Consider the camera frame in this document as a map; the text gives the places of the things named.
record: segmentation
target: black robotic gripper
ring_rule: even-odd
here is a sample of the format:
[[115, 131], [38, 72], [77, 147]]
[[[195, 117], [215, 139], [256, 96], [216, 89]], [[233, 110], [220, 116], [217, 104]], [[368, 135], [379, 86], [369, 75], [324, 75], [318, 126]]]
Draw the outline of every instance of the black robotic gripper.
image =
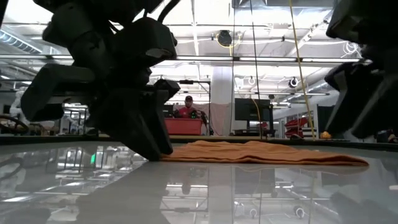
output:
[[[88, 105], [87, 127], [121, 141], [150, 161], [171, 154], [163, 105], [179, 91], [170, 80], [148, 85], [150, 67], [176, 56], [177, 41], [162, 24], [179, 2], [171, 0], [158, 20], [144, 16], [162, 1], [35, 0], [53, 12], [43, 40], [65, 47], [72, 65], [46, 64], [21, 99], [30, 121], [61, 119], [64, 103]], [[112, 22], [122, 25], [117, 30]]]

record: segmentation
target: yellow cable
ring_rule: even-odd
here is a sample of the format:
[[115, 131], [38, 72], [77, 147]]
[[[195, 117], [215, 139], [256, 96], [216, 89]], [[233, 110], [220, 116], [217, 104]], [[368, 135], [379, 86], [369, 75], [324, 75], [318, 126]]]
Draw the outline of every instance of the yellow cable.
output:
[[294, 26], [294, 17], [293, 17], [293, 4], [292, 0], [289, 0], [289, 6], [290, 6], [290, 14], [292, 16], [292, 25], [293, 25], [293, 33], [294, 33], [294, 44], [296, 46], [296, 55], [297, 55], [297, 62], [298, 62], [298, 69], [300, 70], [300, 79], [301, 79], [301, 86], [303, 89], [303, 94], [304, 94], [304, 100], [305, 100], [305, 106], [307, 107], [307, 112], [308, 112], [308, 118], [310, 122], [310, 127], [311, 127], [311, 133], [312, 133], [312, 140], [315, 141], [315, 133], [313, 130], [313, 124], [312, 124], [312, 117], [311, 117], [311, 111], [310, 111], [310, 105], [308, 104], [308, 97], [305, 92], [305, 85], [304, 85], [304, 80], [303, 80], [303, 72], [301, 70], [301, 61], [300, 61], [300, 54], [299, 54], [299, 46], [297, 44], [297, 34], [296, 34], [296, 28]]
[[254, 105], [255, 105], [256, 108], [257, 108], [257, 116], [259, 117], [259, 131], [261, 132], [261, 131], [262, 131], [262, 127], [261, 127], [260, 109], [259, 109], [259, 107], [258, 107], [256, 101], [255, 101], [254, 99], [252, 99], [251, 97], [250, 97], [250, 99], [253, 101]]

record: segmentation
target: red bin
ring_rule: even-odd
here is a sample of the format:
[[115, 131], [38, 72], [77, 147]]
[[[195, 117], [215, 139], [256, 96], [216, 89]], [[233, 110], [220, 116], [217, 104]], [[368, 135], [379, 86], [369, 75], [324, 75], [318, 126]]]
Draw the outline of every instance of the red bin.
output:
[[169, 135], [201, 135], [201, 119], [165, 118]]

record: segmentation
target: monitor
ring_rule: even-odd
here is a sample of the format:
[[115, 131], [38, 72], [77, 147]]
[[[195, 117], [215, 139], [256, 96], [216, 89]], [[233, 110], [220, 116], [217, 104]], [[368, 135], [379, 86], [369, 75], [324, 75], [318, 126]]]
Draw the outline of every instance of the monitor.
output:
[[[260, 112], [261, 121], [270, 121], [270, 101], [269, 100], [254, 100]], [[252, 99], [235, 98], [235, 120], [237, 121], [258, 121], [257, 107]]]
[[163, 115], [165, 118], [172, 118], [174, 113], [174, 105], [164, 105]]

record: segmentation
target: glossy table surface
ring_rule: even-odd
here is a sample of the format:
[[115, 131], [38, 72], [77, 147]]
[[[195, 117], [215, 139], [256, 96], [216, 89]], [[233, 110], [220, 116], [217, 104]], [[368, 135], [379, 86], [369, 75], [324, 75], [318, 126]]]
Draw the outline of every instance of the glossy table surface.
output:
[[397, 223], [398, 154], [369, 167], [146, 162], [116, 142], [0, 147], [0, 223]]

